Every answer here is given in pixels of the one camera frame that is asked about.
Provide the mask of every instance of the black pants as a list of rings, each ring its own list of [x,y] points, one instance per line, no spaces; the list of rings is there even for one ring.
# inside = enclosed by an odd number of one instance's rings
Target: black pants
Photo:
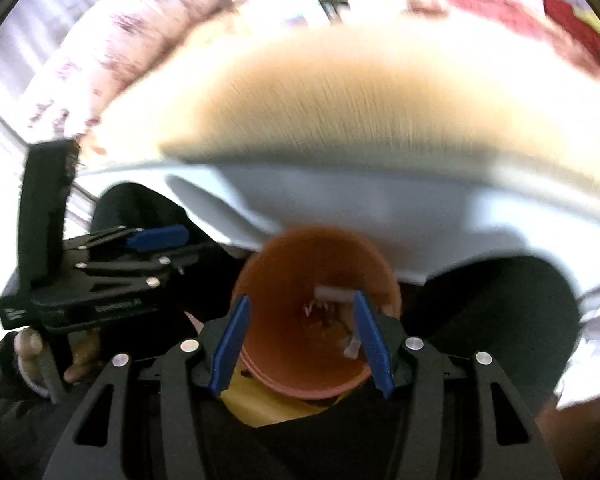
[[[121,184],[98,203],[92,230],[175,223],[206,239],[170,200]],[[433,278],[401,321],[441,352],[491,353],[533,413],[551,396],[578,332],[568,283],[532,256],[475,262]],[[205,442],[220,478],[382,478],[397,413],[371,382],[320,415],[257,429],[210,402],[203,410]]]

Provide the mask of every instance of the metal screw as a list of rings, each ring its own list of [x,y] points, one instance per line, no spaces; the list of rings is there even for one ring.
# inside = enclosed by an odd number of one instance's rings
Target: metal screw
[[[118,354],[113,357],[112,362],[116,368],[120,368],[129,362],[129,356],[127,354]]]
[[[419,337],[410,337],[404,342],[409,350],[421,350],[424,342]]]
[[[478,352],[475,355],[475,360],[478,361],[481,365],[490,365],[493,362],[493,357],[491,354],[487,354],[487,352]]]
[[[200,348],[200,343],[196,339],[185,339],[180,343],[180,350],[183,352],[195,352]]]

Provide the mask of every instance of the pink patterned cloth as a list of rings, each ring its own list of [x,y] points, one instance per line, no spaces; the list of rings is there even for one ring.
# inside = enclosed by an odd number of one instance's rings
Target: pink patterned cloth
[[[88,133],[120,92],[224,1],[99,1],[32,79],[21,133],[29,142]]]

